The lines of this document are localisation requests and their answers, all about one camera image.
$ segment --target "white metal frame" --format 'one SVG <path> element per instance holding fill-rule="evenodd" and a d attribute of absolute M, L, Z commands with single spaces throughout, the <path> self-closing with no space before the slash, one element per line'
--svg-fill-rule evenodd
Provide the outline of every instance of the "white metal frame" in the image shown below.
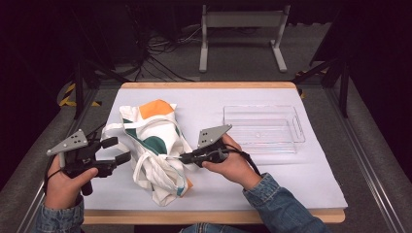
<path fill-rule="evenodd" d="M 275 40 L 270 41 L 280 72 L 287 72 L 287 67 L 279 49 L 291 6 L 285 6 L 283 11 L 270 12 L 207 12 L 203 5 L 202 12 L 202 48 L 200 52 L 199 71 L 207 71 L 208 58 L 208 27 L 276 27 Z"/>

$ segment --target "person's left hand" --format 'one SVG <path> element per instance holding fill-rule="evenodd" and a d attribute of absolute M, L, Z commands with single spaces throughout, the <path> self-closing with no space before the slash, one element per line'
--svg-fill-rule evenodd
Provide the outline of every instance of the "person's left hand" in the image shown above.
<path fill-rule="evenodd" d="M 60 169 L 59 156 L 56 156 L 48 171 L 48 176 Z M 69 209 L 76 206 L 76 198 L 83 185 L 93 179 L 98 173 L 97 168 L 90 168 L 78 177 L 71 179 L 63 172 L 53 175 L 48 181 L 45 206 L 54 210 Z"/>

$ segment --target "person's right hand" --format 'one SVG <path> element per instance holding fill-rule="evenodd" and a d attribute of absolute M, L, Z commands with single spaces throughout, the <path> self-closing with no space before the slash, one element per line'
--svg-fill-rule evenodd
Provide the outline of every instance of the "person's right hand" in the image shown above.
<path fill-rule="evenodd" d="M 239 144 L 227 134 L 224 134 L 222 139 L 225 144 L 234 146 L 238 150 L 242 150 Z M 222 174 L 231 182 L 241 184 L 246 190 L 252 189 L 261 180 L 261 176 L 255 173 L 246 159 L 236 152 L 231 152 L 228 158 L 222 163 L 204 161 L 202 166 L 209 171 Z"/>

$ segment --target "white paper sheet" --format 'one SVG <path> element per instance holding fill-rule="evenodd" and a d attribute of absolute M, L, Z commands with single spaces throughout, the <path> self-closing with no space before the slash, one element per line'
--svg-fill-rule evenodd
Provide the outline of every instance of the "white paper sheet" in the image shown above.
<path fill-rule="evenodd" d="M 296 145 L 296 153 L 254 156 L 262 173 L 270 173 L 275 180 L 290 190 L 308 209 L 344 209 L 348 206 L 327 163 L 316 135 L 306 115 L 302 101 L 291 88 L 194 88 L 194 89 L 120 89 L 108 118 L 108 124 L 120 123 L 119 107 L 139 106 L 155 99 L 177 104 L 176 120 L 189 144 L 195 149 L 201 129 L 223 124 L 223 107 L 229 105 L 289 105 L 294 106 L 305 142 Z M 129 138 L 122 130 L 112 136 L 129 147 Z M 117 150 L 101 150 L 97 159 L 113 158 Z M 93 193 L 86 197 L 87 210 L 135 211 L 236 211 L 252 210 L 239 184 L 223 176 L 199 169 L 187 171 L 193 183 L 182 198 L 166 207 L 152 201 L 152 195 L 132 180 L 130 162 L 122 164 L 114 174 L 104 179 L 93 179 Z"/>

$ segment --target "orange fabric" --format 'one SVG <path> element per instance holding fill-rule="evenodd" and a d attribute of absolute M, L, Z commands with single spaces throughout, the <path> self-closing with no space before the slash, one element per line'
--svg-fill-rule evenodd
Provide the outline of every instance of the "orange fabric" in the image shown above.
<path fill-rule="evenodd" d="M 168 115 L 174 110 L 167 102 L 163 100 L 154 100 L 139 107 L 142 119 L 153 117 L 156 115 Z"/>

